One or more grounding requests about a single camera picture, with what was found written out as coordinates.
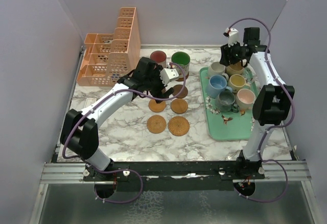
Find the red pink mug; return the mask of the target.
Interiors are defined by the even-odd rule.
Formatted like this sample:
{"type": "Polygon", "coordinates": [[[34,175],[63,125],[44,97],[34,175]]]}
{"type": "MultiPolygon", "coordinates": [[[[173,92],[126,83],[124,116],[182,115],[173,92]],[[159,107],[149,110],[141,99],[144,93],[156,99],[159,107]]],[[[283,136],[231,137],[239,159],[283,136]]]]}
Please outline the red pink mug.
{"type": "Polygon", "coordinates": [[[167,67],[167,55],[163,51],[154,51],[150,55],[150,59],[155,61],[158,65],[163,68],[167,67]]]}

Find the peach mesh file organizer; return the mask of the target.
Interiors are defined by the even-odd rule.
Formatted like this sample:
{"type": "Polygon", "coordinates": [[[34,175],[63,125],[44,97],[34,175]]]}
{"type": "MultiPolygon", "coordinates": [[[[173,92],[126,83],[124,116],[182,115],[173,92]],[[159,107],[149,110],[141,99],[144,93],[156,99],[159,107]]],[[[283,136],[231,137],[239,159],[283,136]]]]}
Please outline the peach mesh file organizer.
{"type": "Polygon", "coordinates": [[[112,87],[135,69],[141,51],[136,7],[120,8],[112,34],[88,33],[85,54],[77,76],[79,86],[112,87]]]}

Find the light wooden front coaster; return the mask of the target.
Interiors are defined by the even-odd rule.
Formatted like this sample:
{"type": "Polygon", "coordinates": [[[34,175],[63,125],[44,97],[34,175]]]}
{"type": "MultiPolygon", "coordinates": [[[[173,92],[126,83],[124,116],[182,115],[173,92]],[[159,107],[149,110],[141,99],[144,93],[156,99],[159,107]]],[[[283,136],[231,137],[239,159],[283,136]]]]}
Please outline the light wooden front coaster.
{"type": "Polygon", "coordinates": [[[177,114],[185,113],[188,109],[188,103],[182,98],[175,99],[171,102],[171,109],[177,114]]]}

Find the white cream mug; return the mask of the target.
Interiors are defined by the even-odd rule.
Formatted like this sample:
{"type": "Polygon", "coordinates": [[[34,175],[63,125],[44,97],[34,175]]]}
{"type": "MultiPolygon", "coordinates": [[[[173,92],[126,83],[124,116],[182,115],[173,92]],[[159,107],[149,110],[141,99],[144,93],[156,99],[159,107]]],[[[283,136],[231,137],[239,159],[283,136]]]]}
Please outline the white cream mug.
{"type": "Polygon", "coordinates": [[[215,75],[223,76],[227,81],[229,81],[229,76],[226,73],[226,67],[219,62],[212,63],[208,68],[208,77],[211,78],[215,75]]]}

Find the mint green tray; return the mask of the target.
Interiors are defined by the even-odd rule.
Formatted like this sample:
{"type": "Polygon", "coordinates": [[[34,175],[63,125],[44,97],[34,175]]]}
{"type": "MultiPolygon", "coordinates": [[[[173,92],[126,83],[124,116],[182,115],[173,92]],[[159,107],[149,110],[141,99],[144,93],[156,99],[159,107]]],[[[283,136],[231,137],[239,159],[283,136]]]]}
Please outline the mint green tray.
{"type": "Polygon", "coordinates": [[[219,112],[216,109],[215,100],[205,92],[209,83],[208,68],[200,69],[199,76],[209,135],[218,141],[249,139],[254,125],[252,109],[237,113],[219,112]]]}

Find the light wooden coaster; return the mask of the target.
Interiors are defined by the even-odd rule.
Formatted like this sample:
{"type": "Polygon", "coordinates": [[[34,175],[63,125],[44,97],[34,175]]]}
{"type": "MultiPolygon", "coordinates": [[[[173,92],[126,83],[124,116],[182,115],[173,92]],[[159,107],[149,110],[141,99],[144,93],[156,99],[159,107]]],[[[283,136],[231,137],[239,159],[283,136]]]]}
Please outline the light wooden coaster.
{"type": "Polygon", "coordinates": [[[165,101],[162,101],[160,103],[157,103],[156,100],[151,99],[149,101],[148,106],[149,106],[149,109],[152,112],[159,113],[159,112],[162,112],[166,108],[166,102],[165,101]]]}
{"type": "Polygon", "coordinates": [[[182,98],[175,99],[171,102],[171,109],[177,114],[185,113],[188,109],[188,103],[182,98]]]}

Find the woven rattan coaster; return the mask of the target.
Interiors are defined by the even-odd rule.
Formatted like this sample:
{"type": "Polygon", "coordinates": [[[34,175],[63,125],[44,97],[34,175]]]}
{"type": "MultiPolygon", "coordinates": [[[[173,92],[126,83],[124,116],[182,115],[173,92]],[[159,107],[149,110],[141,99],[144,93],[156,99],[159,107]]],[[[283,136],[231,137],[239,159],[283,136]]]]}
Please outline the woven rattan coaster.
{"type": "Polygon", "coordinates": [[[172,117],[168,122],[168,129],[174,136],[183,136],[189,129],[189,121],[182,116],[172,117]]]}
{"type": "Polygon", "coordinates": [[[153,134],[163,132],[166,126],[166,120],[160,115],[153,115],[147,120],[147,129],[153,134]]]}

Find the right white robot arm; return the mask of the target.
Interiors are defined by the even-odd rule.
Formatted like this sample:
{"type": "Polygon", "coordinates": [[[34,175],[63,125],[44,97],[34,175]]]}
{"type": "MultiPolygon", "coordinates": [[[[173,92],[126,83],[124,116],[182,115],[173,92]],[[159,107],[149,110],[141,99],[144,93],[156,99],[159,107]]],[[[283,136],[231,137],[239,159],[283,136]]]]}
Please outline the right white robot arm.
{"type": "Polygon", "coordinates": [[[261,86],[252,107],[253,131],[235,165],[235,174],[245,179],[261,167],[262,151],[270,135],[294,111],[295,89],[278,76],[269,47],[260,42],[259,28],[245,28],[243,43],[239,42],[239,32],[235,28],[227,28],[224,36],[228,38],[228,43],[221,46],[220,64],[226,67],[238,63],[243,67],[251,65],[261,86]]]}

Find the green mug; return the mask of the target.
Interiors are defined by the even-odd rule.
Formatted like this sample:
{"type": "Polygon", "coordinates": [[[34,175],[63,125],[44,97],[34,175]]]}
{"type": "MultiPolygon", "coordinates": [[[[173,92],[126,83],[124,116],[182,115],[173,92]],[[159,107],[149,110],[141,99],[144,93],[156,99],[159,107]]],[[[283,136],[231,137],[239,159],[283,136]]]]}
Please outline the green mug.
{"type": "Polygon", "coordinates": [[[171,56],[171,62],[177,63],[183,69],[186,78],[189,76],[190,61],[190,56],[185,52],[176,52],[171,56]]]}

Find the dark walnut coaster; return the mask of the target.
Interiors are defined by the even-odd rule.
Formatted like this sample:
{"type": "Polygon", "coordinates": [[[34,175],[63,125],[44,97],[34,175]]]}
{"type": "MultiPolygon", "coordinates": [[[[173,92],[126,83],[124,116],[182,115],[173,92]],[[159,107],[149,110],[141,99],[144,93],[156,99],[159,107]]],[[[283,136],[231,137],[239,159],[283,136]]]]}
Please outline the dark walnut coaster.
{"type": "Polygon", "coordinates": [[[176,98],[184,98],[188,95],[188,89],[186,87],[183,87],[182,85],[175,85],[173,89],[173,96],[175,96],[176,98]]]}

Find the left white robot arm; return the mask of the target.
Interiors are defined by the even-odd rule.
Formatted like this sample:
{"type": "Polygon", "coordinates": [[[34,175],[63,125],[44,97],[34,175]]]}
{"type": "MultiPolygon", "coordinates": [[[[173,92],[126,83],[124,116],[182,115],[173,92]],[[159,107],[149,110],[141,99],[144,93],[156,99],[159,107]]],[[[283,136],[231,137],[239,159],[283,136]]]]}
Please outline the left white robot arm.
{"type": "Polygon", "coordinates": [[[173,89],[167,85],[178,79],[175,66],[163,68],[155,61],[142,57],[136,68],[120,77],[113,88],[86,109],[67,112],[60,143],[79,158],[95,167],[95,174],[105,181],[111,178],[113,168],[110,159],[99,147],[99,127],[116,110],[133,101],[136,97],[151,95],[157,102],[168,100],[173,89]]]}

